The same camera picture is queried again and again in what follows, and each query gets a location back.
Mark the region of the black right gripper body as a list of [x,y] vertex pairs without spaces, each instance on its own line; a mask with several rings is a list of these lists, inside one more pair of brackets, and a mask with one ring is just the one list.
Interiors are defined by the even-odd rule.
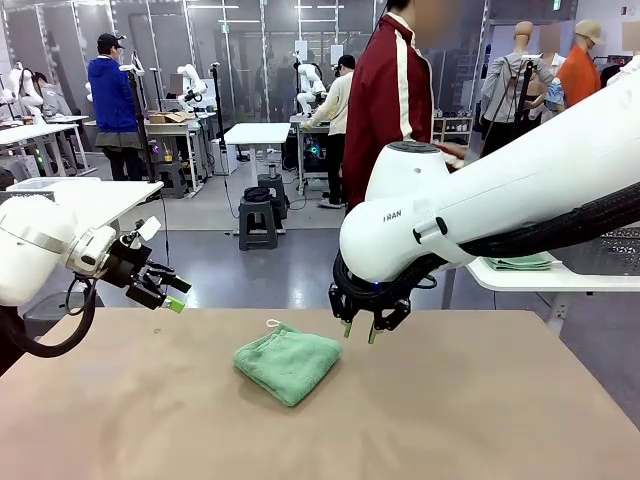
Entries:
[[328,291],[331,309],[335,318],[341,320],[341,313],[344,308],[349,308],[353,313],[353,319],[360,311],[367,311],[373,314],[376,310],[400,310],[400,323],[411,313],[411,301],[408,297],[396,300],[361,300],[354,296],[349,296],[347,292],[333,282]]

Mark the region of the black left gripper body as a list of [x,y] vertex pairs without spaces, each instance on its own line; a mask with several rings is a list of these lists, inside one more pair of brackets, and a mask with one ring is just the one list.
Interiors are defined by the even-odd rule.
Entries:
[[137,234],[124,234],[109,247],[102,280],[123,289],[125,296],[146,308],[159,308],[166,299],[161,285],[168,267],[150,259],[152,250]]

